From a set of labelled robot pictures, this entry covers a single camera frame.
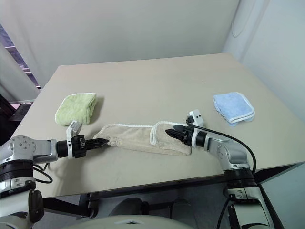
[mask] green towel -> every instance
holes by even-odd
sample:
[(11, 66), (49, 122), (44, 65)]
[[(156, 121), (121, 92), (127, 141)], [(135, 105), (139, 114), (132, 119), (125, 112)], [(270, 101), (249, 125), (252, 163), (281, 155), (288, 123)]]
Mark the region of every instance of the green towel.
[(59, 125), (70, 125), (73, 120), (89, 124), (96, 104), (96, 93), (79, 93), (68, 95), (55, 114)]

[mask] black cable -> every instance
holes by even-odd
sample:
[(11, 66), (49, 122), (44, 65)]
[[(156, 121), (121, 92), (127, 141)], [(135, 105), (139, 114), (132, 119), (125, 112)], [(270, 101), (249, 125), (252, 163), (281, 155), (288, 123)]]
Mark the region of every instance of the black cable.
[(35, 180), (36, 180), (37, 182), (41, 182), (41, 183), (44, 183), (44, 184), (50, 184), (50, 183), (53, 182), (53, 179), (52, 179), (48, 174), (46, 174), (45, 172), (43, 172), (43, 171), (42, 171), (42, 168), (39, 169), (39, 168), (33, 167), (33, 169), (36, 170), (37, 172), (40, 172), (41, 174), (45, 175), (48, 179), (50, 179), (49, 181), (47, 181), (47, 180), (39, 180), (39, 179), (36, 179), (36, 178), (35, 178)]
[(46, 168), (48, 167), (49, 165), (49, 162), (45, 164), (45, 166), (42, 168), (41, 166), (37, 165), (37, 164), (34, 164), (33, 166), (39, 168), (42, 172), (46, 170)]
[(214, 134), (218, 134), (218, 135), (222, 135), (222, 136), (225, 136), (227, 138), (230, 138), (240, 144), (242, 144), (248, 151), (249, 153), (251, 154), (251, 157), (252, 157), (252, 160), (253, 160), (253, 169), (252, 169), (252, 174), (254, 175), (255, 171), (256, 171), (256, 158), (255, 158), (255, 155), (254, 153), (252, 152), (252, 150), (249, 148), (249, 146), (247, 146), (245, 143), (243, 143), (242, 141), (238, 140), (237, 138), (235, 137), (232, 137), (230, 135), (226, 135), (224, 133), (220, 133), (220, 132), (217, 132), (217, 131), (214, 131), (214, 130), (210, 130), (210, 129), (207, 129), (207, 128), (204, 128), (204, 127), (201, 127), (201, 126), (196, 126), (196, 125), (193, 125), (192, 123), (189, 123), (189, 122), (186, 122), (188, 125), (190, 126), (193, 126), (194, 128), (197, 128), (197, 129), (201, 129), (201, 130), (204, 130), (204, 131), (208, 131), (208, 132), (211, 132), (211, 133), (214, 133)]
[(216, 227), (216, 229), (219, 229), (219, 228), (220, 228), (221, 220), (222, 220), (222, 218), (223, 218), (223, 216), (224, 216), (224, 211), (225, 211), (225, 209), (227, 208), (229, 201), (230, 201), (230, 198), (227, 198), (227, 200), (226, 200), (225, 203), (224, 203), (223, 209), (221, 210), (220, 216), (219, 216), (219, 218), (218, 218), (218, 222), (217, 222), (217, 227)]

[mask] blue towel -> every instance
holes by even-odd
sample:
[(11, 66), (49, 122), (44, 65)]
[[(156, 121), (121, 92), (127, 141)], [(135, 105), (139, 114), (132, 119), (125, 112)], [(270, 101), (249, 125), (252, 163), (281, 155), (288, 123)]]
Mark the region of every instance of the blue towel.
[(254, 108), (239, 92), (214, 95), (214, 105), (229, 125), (237, 125), (240, 121), (250, 122), (255, 116)]

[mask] white wall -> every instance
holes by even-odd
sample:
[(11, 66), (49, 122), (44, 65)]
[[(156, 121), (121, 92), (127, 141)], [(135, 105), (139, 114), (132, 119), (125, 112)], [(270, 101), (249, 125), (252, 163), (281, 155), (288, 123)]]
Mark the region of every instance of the white wall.
[[(238, 55), (240, 46), (231, 34), (224, 52), (233, 53), (305, 121), (305, 1), (271, 0), (257, 4), (262, 5), (256, 14), (259, 23), (248, 43), (241, 47), (243, 54)], [(247, 16), (239, 20), (246, 21)]]
[(0, 93), (9, 102), (34, 100), (39, 90), (0, 44)]
[(237, 4), (2, 0), (0, 23), (44, 86), (59, 65), (219, 53)]

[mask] gray floor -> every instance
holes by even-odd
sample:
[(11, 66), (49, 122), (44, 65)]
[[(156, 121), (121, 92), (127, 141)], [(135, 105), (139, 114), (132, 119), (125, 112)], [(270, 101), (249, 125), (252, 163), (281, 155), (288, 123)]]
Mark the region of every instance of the gray floor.
[[(226, 198), (223, 196), (224, 184), (214, 184), (201, 187), (189, 187), (174, 189), (161, 192), (151, 192), (143, 194), (132, 194), (113, 198), (104, 198), (100, 200), (99, 213), (96, 217), (102, 218), (108, 216), (112, 209), (126, 198), (138, 197), (142, 201), (147, 201), (149, 204), (174, 201), (176, 198), (184, 198), (192, 205), (198, 227), (200, 229), (216, 228), (217, 221), (223, 204)], [(78, 204), (80, 196), (67, 196), (59, 199), (70, 203)], [(168, 217), (168, 210), (156, 210), (150, 212), (152, 215)], [(46, 212), (42, 220), (34, 225), (34, 229), (59, 229), (73, 224), (91, 219), (76, 220), (75, 217), (57, 215)], [(222, 224), (222, 229), (229, 229), (229, 220), (225, 213)]]

